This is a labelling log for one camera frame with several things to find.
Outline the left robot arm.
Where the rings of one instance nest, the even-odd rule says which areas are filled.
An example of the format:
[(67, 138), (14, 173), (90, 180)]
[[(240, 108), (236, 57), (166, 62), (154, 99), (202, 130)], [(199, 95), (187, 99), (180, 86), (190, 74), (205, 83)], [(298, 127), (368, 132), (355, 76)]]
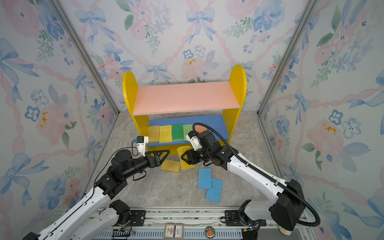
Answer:
[(127, 179), (147, 168), (161, 166), (170, 150), (145, 152), (133, 158), (128, 148), (122, 148), (110, 157), (111, 166), (95, 181), (94, 187), (68, 212), (39, 233), (28, 233), (25, 240), (68, 240), (100, 207), (112, 200), (127, 186)]

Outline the dark green sponge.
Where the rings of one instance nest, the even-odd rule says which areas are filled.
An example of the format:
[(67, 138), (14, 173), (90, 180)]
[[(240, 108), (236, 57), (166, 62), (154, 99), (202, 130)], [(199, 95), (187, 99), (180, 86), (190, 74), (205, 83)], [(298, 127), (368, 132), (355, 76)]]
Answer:
[(172, 141), (178, 142), (184, 140), (183, 124), (172, 125)]

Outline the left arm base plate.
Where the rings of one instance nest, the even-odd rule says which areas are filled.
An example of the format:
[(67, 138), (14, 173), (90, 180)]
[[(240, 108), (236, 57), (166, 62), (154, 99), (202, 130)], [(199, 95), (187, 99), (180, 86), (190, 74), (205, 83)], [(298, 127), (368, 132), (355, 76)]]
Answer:
[(119, 218), (117, 223), (115, 224), (116, 227), (143, 227), (144, 221), (146, 219), (146, 213), (145, 210), (130, 210), (125, 211), (121, 214), (118, 214)]

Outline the pale yellow sponge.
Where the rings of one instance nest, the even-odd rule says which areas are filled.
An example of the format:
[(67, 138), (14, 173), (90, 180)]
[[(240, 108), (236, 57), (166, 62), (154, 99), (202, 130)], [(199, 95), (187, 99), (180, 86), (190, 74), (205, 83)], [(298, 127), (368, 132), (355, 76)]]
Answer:
[(181, 169), (181, 164), (179, 161), (174, 160), (164, 160), (161, 165), (161, 170), (165, 172), (171, 172), (178, 174)]
[(149, 143), (158, 143), (160, 139), (160, 126), (149, 126)]

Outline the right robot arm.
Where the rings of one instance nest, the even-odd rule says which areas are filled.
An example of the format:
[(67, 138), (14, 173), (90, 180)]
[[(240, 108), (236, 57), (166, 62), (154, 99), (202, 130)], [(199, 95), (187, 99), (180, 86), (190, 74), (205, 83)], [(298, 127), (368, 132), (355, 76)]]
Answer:
[(257, 167), (229, 144), (221, 145), (210, 131), (196, 136), (190, 132), (187, 138), (190, 145), (177, 149), (183, 164), (212, 163), (240, 176), (269, 199), (264, 204), (245, 200), (238, 209), (236, 222), (252, 226), (261, 220), (273, 220), (287, 231), (292, 231), (299, 223), (305, 205), (294, 197), (294, 194), (304, 196), (298, 182), (286, 182)]

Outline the light green sponge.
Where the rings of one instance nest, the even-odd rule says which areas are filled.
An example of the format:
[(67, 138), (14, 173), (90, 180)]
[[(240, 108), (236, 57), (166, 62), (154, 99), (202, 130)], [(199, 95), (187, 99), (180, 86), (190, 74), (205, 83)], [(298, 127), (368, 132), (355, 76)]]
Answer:
[(187, 125), (183, 125), (183, 137), (184, 137), (184, 141), (187, 142), (187, 135), (189, 134), (189, 132), (191, 132), (193, 130), (193, 125), (192, 124), (187, 124)]

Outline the bright yellow sponge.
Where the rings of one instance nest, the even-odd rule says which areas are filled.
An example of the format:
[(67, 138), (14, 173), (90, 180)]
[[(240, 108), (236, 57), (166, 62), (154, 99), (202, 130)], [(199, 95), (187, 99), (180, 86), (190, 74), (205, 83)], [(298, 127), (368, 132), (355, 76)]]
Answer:
[(173, 141), (172, 125), (159, 127), (159, 143), (171, 143)]

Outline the orange pink sponge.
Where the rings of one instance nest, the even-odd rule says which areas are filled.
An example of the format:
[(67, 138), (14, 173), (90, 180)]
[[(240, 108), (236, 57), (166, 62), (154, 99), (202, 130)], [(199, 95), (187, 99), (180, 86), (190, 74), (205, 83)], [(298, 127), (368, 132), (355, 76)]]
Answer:
[(201, 126), (201, 125), (195, 125), (195, 130), (196, 130), (196, 132), (198, 132), (200, 134), (200, 133), (206, 131), (207, 128), (204, 126)]

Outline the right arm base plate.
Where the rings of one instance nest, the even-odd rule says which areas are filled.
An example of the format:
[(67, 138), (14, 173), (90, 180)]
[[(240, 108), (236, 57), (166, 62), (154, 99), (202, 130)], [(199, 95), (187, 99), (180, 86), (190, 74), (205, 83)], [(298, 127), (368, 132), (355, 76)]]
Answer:
[(238, 210), (225, 210), (224, 216), (220, 218), (220, 221), (227, 227), (265, 227), (267, 225), (266, 220), (251, 220), (245, 215), (245, 213), (239, 213)]

